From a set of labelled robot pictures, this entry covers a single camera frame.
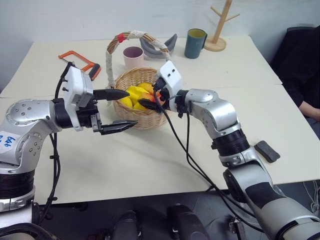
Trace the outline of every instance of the white cup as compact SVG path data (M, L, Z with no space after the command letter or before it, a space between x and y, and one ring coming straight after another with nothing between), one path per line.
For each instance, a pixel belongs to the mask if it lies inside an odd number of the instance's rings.
M127 70L144 66L144 51L138 46L127 47L123 51L124 64Z

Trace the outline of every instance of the basket handle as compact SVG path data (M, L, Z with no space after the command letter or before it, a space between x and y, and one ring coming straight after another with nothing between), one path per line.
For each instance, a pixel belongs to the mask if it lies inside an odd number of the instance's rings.
M144 32L144 31L137 31L137 30L122 32L119 35L116 35L112 39L112 41L109 43L109 45L105 51L106 74L108 76L107 88L113 89L116 85L116 81L114 79L114 74L113 74L113 70L112 70L112 53L114 53L114 51L116 50L118 45L120 43L122 43L124 40L140 39L140 38L145 39L152 46L160 49L160 51L164 55L166 61L171 60L167 46L164 43L155 39L153 36L149 35L148 33Z

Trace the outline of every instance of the white table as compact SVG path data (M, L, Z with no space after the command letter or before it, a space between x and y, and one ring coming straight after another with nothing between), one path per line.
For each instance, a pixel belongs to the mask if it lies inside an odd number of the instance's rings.
M178 38L172 61L181 73L185 89L227 88L281 84L277 75L260 54L249 36L225 37L227 47L221 52L203 49L197 59L184 56L186 38ZM100 64L101 72L93 81L95 89L107 86L105 52L110 40L65 42L35 42L10 83L0 94L2 98L53 95L66 63L58 55L74 50L87 59ZM121 43L112 55L114 77L125 72L123 50L140 46L138 39ZM77 67L84 63L77 58ZM159 69L164 59L145 57L145 66Z
M267 163L275 184L320 178L320 142L282 85L257 85L217 89L236 108L250 144L265 140L281 158ZM51 99L53 96L40 97ZM21 98L0 98L1 118L9 105ZM104 124L119 119L113 108L99 101ZM182 142L186 141L186 117L170 114ZM218 152L202 123L191 117L190 154L210 178L225 189ZM206 190L207 183L186 163L168 124L151 130L129 129L101 136L91 128L58 134L61 176L55 203L95 201L135 196ZM53 153L46 139L35 171L35 200L44 204L53 179Z

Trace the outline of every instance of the mug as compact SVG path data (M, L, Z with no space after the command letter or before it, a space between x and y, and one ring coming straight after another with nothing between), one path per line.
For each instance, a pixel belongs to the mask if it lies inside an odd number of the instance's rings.
M127 70L144 66L144 51L138 46L130 46L123 50L124 64Z
M199 28L190 29L186 38L184 55L189 59L199 57L200 51L205 46L207 36L206 32Z

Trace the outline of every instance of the wicker basket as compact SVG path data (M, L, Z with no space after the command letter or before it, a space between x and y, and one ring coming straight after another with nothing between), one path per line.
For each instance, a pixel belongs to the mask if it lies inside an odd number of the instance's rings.
M112 71L112 53L117 48L118 44L123 40L132 38L144 38L155 47L162 47L160 50L165 56L166 60L170 60L169 51L166 45L157 41L154 37L141 31L123 32L115 36L110 42L106 51L106 72L108 75L108 82L110 88L127 90L131 85L138 85L142 82L149 82L151 84L156 81L157 70L150 67L139 67L129 70L119 76L115 81ZM153 129L166 122L166 117L163 113L159 114L153 110L139 110L133 109L122 104L119 100L113 102L115 112L121 119L136 120L138 123L134 126L137 129Z

